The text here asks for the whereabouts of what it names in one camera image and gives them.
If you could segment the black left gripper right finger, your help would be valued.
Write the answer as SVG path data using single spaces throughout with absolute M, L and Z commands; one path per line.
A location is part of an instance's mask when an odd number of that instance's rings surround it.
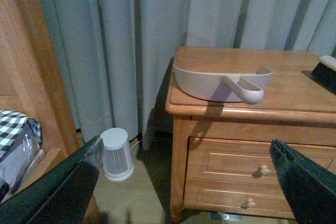
M 297 223 L 335 223 L 335 174 L 280 140 L 270 156 Z

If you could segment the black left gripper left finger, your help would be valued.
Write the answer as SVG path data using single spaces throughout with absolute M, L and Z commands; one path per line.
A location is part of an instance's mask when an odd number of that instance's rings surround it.
M 82 223 L 101 158 L 102 139 L 95 136 L 1 204 L 1 223 Z

